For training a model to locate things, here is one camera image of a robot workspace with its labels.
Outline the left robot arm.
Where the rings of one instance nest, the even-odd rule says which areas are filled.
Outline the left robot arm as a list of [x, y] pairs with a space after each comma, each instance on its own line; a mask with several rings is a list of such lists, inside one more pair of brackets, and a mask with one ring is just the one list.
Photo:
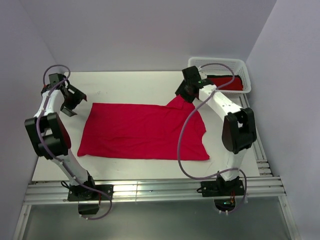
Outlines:
[[62, 186], [76, 197], [91, 200], [98, 188], [72, 153], [70, 136], [59, 117], [60, 112], [75, 116], [75, 107], [86, 101], [87, 96], [69, 83], [51, 91], [52, 88], [49, 84], [42, 89], [40, 107], [32, 118], [25, 120], [25, 129], [35, 153], [55, 163], [69, 179], [69, 185], [63, 183]]

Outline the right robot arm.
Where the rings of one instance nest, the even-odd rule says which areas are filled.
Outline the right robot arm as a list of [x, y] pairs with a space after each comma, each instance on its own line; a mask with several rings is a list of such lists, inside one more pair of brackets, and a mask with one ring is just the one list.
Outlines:
[[[244, 174], [241, 165], [244, 156], [252, 144], [257, 140], [257, 130], [254, 111], [247, 107], [243, 108], [228, 97], [226, 97], [214, 84], [209, 84], [204, 80], [196, 83], [186, 83], [182, 81], [175, 94], [181, 96], [185, 101], [192, 103], [194, 99], [199, 99], [201, 103], [188, 115], [179, 134], [177, 144], [177, 160], [182, 173], [193, 180], [206, 180], [220, 176], [216, 183], [217, 191], [222, 195], [229, 194], [233, 188], [232, 182], [240, 174]], [[224, 160], [221, 169], [217, 173], [209, 176], [195, 177], [188, 174], [181, 163], [182, 138], [189, 121], [198, 110], [207, 104], [223, 121], [221, 140], [225, 148]]]

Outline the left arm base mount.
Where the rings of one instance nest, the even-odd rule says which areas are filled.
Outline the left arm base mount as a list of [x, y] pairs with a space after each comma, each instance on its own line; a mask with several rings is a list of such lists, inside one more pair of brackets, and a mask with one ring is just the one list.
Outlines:
[[101, 201], [108, 201], [109, 198], [99, 192], [85, 189], [85, 193], [76, 193], [70, 188], [67, 201], [78, 203], [78, 213], [81, 215], [96, 215], [100, 210]]

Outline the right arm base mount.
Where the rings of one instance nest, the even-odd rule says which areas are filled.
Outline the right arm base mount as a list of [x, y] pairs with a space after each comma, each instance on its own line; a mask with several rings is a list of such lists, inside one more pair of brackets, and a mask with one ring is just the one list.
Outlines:
[[219, 212], [229, 213], [237, 207], [236, 197], [242, 197], [239, 204], [244, 203], [247, 195], [247, 180], [244, 182], [237, 176], [225, 181], [221, 176], [216, 180], [202, 181], [196, 190], [204, 198], [214, 198], [214, 205]]

